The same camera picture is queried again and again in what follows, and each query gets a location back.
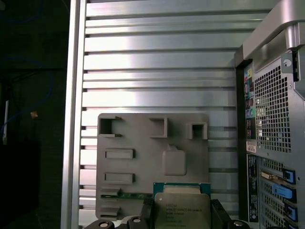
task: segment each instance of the plastic tab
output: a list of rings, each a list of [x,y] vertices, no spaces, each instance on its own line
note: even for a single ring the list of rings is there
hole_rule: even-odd
[[[288,186],[274,184],[272,186],[272,193],[284,197],[292,203],[296,203],[296,190]]]
[[[288,205],[287,203],[284,203],[284,205],[285,205],[285,215],[293,222],[297,222],[298,221],[297,208],[292,207],[292,206]]]
[[[279,195],[281,197],[284,197],[286,199],[291,199],[292,198],[292,191],[289,190],[288,188],[285,188],[281,185],[274,184],[272,186],[272,193],[275,195]]]
[[[295,171],[283,168],[283,179],[287,183],[295,185]]]

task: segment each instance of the rear panel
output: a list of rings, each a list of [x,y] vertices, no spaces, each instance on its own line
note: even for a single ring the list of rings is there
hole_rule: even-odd
[[[297,57],[298,52],[283,53],[263,68],[256,69],[254,61],[244,69],[246,150],[257,159],[261,228],[303,226],[305,114]],[[250,211],[249,201],[249,221],[255,222]]]

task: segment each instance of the blue cable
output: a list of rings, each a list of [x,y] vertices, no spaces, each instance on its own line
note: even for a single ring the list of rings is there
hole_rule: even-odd
[[[13,24],[27,23],[27,22],[38,19],[42,15],[42,11],[43,11],[43,0],[40,0],[40,7],[39,7],[37,13],[29,19],[26,19],[23,21],[16,21],[16,20],[8,18],[7,16],[5,16],[2,13],[0,13],[0,17],[3,18],[8,23],[13,23]]]
[[[32,61],[32,60],[28,60],[28,59],[24,59],[24,58],[12,58],[12,57],[9,57],[9,58],[5,58],[5,59],[2,59],[2,60],[0,60],[0,62],[3,62],[3,61],[9,61],[9,60],[15,60],[15,61],[24,61],[24,62],[29,62],[29,63],[32,63],[32,64],[34,64],[34,65],[36,65],[36,66],[38,66],[38,67],[40,67],[40,68],[44,68],[45,66],[42,64],[42,63],[40,63],[40,62],[37,62],[37,61]],[[22,114],[24,114],[24,113],[26,113],[26,112],[31,112],[31,111],[33,111],[36,107],[38,107],[39,105],[41,105],[42,103],[44,103],[46,100],[48,100],[48,98],[50,97],[50,95],[52,94],[52,91],[53,91],[53,75],[52,75],[52,73],[50,72],[50,71],[47,71],[47,74],[49,75],[49,77],[50,77],[50,89],[49,89],[49,92],[48,92],[48,94],[47,94],[47,96],[44,98],[44,99],[42,99],[42,100],[40,100],[38,103],[36,103],[34,106],[31,106],[31,107],[28,107],[28,108],[26,108],[26,109],[24,109],[24,110],[22,110],[22,111],[20,111],[20,112],[18,112],[18,113],[16,113],[16,114],[14,114],[12,117],[10,117],[8,120],[7,120],[7,122],[5,123],[5,124],[3,124],[3,126],[2,126],[2,128],[1,128],[1,136],[3,136],[3,134],[4,134],[4,127],[10,122],[10,121],[12,121],[12,120],[14,120],[15,118],[17,118],[17,117],[19,117],[20,115],[22,115]]]

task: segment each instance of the mesh vent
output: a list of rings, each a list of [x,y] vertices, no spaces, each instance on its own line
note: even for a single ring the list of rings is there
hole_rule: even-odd
[[[254,84],[257,146],[290,153],[287,78],[281,78],[278,66],[256,79]]]
[[[269,227],[273,227],[274,225],[272,225],[267,219],[265,218],[262,218],[262,222],[263,222],[263,225],[266,227],[266,228],[269,228]]]
[[[274,201],[272,198],[266,196],[265,194],[262,194],[263,198],[263,202],[265,204],[267,204],[268,206],[270,206],[272,209],[274,209],[275,211],[277,211],[278,213],[280,213],[281,215],[284,214],[284,206],[281,205],[280,203]]]
[[[281,196],[272,193],[272,186],[269,185],[268,183],[261,181],[261,187],[262,187],[263,191],[265,191],[266,193],[269,193],[270,195],[277,197],[281,201],[283,201],[283,198]]]
[[[263,207],[263,213],[265,216],[267,216],[272,222],[274,222],[277,226],[285,228],[285,221],[276,215],[274,212],[271,210],[267,209],[266,207]]]
[[[282,168],[284,167],[284,165],[280,162],[265,159],[265,158],[261,158],[261,165],[264,167],[267,167],[267,168],[271,168],[271,169],[280,171],[280,172],[282,171]]]

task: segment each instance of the white label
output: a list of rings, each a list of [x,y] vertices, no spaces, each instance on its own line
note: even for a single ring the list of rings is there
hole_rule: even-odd
[[[256,153],[256,142],[247,141],[247,151],[251,153]]]

